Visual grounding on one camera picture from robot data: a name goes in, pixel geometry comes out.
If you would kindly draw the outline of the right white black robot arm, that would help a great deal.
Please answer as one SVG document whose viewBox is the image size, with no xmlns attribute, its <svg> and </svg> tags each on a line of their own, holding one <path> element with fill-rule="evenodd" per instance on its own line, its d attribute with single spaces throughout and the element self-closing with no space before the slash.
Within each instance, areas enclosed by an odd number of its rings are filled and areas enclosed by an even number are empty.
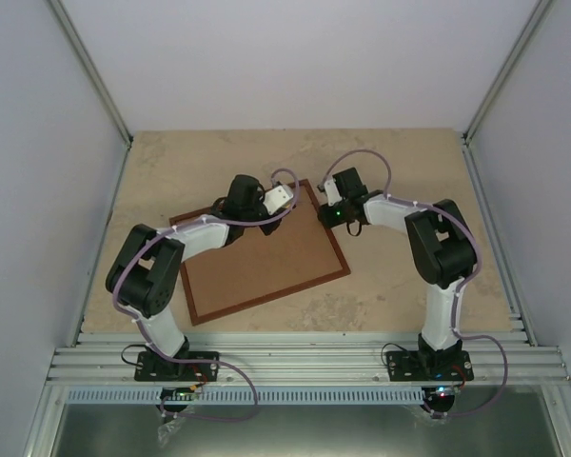
<svg viewBox="0 0 571 457">
<path fill-rule="evenodd" d="M 414 266 L 428 284 L 423 328 L 415 350 L 395 346 L 382 350 L 391 381 L 460 382 L 474 379 L 470 356 L 458 332 L 458 300 L 465 281 L 478 263 L 478 247 L 458 206 L 452 200 L 435 205 L 396 198 L 381 190 L 369 191 L 356 169 L 324 179 L 318 186 L 327 202 L 318 219 L 327 229 L 356 223 L 382 226 L 407 235 Z"/>
</svg>

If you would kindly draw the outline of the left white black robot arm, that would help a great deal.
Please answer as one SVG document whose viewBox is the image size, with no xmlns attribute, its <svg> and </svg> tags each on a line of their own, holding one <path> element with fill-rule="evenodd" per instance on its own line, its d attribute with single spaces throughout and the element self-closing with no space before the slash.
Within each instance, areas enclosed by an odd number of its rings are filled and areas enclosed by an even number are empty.
<svg viewBox="0 0 571 457">
<path fill-rule="evenodd" d="M 258 179 L 238 174 L 227 195 L 195 219 L 169 228 L 134 226 L 106 278 L 114 308 L 139 328 L 156 367 L 169 380 L 184 377 L 189 368 L 189 342 L 173 317 L 170 302 L 181 265 L 205 252 L 225 248 L 258 228 L 271 235 L 294 209 L 300 181 L 289 186 L 271 177 L 265 188 Z"/>
</svg>

